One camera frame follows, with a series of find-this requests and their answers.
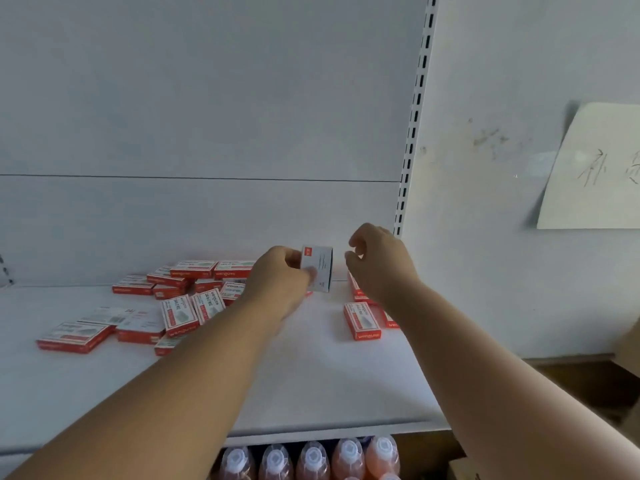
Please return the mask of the white shelf back panel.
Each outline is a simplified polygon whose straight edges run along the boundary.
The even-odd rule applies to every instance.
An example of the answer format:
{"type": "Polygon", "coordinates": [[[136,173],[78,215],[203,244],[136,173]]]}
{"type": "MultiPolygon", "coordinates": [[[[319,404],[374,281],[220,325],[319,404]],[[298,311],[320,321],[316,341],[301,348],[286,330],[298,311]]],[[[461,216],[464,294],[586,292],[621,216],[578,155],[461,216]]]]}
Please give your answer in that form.
{"type": "Polygon", "coordinates": [[[0,0],[0,287],[393,226],[431,0],[0,0]]]}

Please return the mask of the person's left forearm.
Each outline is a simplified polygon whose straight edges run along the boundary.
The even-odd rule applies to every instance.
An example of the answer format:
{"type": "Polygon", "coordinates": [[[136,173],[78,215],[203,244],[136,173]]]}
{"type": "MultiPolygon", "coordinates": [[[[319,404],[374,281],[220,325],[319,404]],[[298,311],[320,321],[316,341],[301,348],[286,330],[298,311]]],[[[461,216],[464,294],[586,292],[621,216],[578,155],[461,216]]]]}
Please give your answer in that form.
{"type": "Polygon", "coordinates": [[[238,300],[7,480],[205,480],[265,350],[297,307],[238,300]]]}

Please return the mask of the white slotted shelf upright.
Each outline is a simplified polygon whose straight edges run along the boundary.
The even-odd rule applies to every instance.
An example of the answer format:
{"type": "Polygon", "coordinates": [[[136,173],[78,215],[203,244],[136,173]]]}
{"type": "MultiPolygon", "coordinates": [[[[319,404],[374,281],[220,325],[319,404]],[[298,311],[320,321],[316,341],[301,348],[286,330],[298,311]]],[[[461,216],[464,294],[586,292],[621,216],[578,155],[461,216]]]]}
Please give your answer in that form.
{"type": "Polygon", "coordinates": [[[424,24],[420,39],[420,49],[417,60],[417,71],[412,92],[412,103],[410,106],[410,119],[403,155],[403,165],[399,179],[399,190],[394,217],[394,227],[392,229],[396,238],[403,235],[403,227],[406,221],[406,209],[410,194],[412,180],[413,162],[416,154],[420,152],[418,144],[419,125],[422,108],[424,106],[425,85],[428,78],[429,62],[433,46],[434,32],[437,21],[437,14],[440,0],[427,0],[424,24]]]}

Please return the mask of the brown cardboard box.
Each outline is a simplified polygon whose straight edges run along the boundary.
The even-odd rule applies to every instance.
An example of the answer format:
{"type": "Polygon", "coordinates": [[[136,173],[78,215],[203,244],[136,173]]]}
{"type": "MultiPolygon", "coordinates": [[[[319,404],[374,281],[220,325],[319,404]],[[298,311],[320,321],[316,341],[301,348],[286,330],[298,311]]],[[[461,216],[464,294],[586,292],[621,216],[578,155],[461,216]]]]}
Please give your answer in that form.
{"type": "Polygon", "coordinates": [[[445,480],[482,480],[482,478],[475,463],[465,457],[448,463],[445,480]]]}

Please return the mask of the orange liquid bottle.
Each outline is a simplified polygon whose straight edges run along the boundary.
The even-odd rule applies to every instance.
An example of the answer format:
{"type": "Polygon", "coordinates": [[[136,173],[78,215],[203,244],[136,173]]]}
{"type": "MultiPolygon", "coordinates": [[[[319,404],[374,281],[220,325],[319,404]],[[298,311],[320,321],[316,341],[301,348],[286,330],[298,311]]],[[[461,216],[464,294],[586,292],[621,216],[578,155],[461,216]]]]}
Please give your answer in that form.
{"type": "Polygon", "coordinates": [[[333,450],[333,480],[364,480],[365,457],[362,444],[357,438],[340,439],[333,450]]]}
{"type": "Polygon", "coordinates": [[[257,480],[257,469],[247,446],[227,448],[222,456],[217,480],[257,480]]]}
{"type": "Polygon", "coordinates": [[[296,465],[295,480],[331,480],[330,460],[321,443],[311,441],[304,445],[296,465]]]}
{"type": "Polygon", "coordinates": [[[294,466],[283,444],[267,446],[260,462],[258,480],[295,480],[294,466]]]}
{"type": "Polygon", "coordinates": [[[401,463],[395,439],[374,436],[365,452],[365,480],[400,480],[401,463]]]}

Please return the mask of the white shelf board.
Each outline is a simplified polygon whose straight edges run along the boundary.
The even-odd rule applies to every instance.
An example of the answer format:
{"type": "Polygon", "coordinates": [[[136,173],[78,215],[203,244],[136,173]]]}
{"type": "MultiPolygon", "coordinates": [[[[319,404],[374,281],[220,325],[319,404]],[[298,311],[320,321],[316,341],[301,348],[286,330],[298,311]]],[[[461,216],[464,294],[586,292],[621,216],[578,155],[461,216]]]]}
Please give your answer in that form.
{"type": "MultiPolygon", "coordinates": [[[[345,283],[306,298],[265,353],[226,446],[414,433],[449,425],[404,334],[356,342],[345,283]]],[[[159,311],[110,287],[0,289],[0,454],[39,449],[159,357],[108,338],[87,355],[43,351],[36,339],[99,306],[159,311]]]]}

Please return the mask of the person's right hand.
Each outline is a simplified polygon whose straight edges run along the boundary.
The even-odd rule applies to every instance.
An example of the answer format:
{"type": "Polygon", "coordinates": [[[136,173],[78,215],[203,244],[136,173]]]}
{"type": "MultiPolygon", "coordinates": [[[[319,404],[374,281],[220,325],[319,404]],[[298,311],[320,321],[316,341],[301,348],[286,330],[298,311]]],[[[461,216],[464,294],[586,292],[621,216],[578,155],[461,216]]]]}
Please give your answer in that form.
{"type": "Polygon", "coordinates": [[[385,228],[364,223],[351,236],[350,250],[365,261],[362,277],[355,277],[364,293],[388,305],[409,287],[420,283],[419,274],[402,240],[385,228]]]}

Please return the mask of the person's left hand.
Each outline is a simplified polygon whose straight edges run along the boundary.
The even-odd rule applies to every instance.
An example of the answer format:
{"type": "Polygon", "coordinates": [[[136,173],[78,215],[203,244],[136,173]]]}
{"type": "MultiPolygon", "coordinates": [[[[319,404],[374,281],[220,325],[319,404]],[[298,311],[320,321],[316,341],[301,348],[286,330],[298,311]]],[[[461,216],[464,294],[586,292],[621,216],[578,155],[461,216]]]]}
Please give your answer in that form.
{"type": "Polygon", "coordinates": [[[307,295],[308,278],[300,269],[300,250],[274,246],[254,264],[236,304],[272,325],[290,316],[307,295]]]}

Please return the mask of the pile of red staple boxes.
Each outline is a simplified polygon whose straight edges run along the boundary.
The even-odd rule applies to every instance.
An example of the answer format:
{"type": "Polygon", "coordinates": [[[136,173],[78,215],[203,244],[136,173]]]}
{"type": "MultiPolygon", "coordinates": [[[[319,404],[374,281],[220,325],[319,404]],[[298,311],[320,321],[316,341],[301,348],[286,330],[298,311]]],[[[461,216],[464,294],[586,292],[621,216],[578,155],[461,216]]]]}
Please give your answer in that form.
{"type": "Polygon", "coordinates": [[[151,345],[167,355],[190,332],[212,321],[244,291],[254,260],[181,260],[146,275],[128,275],[114,294],[153,296],[151,310],[99,306],[36,339],[39,349],[87,354],[114,335],[119,342],[151,345]]]}

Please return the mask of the person's right forearm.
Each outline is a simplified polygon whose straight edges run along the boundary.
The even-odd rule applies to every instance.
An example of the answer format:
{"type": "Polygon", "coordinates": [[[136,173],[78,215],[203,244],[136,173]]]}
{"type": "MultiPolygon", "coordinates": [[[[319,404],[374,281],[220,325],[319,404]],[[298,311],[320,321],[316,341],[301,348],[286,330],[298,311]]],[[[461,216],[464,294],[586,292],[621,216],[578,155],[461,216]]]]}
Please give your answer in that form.
{"type": "Polygon", "coordinates": [[[640,480],[640,449],[422,282],[376,299],[490,480],[640,480]]]}

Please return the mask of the white paper sheet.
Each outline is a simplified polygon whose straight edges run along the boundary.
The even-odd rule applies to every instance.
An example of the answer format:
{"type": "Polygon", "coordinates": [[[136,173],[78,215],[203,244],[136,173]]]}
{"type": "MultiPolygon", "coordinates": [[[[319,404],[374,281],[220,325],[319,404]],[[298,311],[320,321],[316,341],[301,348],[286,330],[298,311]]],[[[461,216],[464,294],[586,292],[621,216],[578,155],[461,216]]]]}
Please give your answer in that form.
{"type": "Polygon", "coordinates": [[[640,104],[580,106],[557,153],[539,230],[640,230],[640,104]]]}

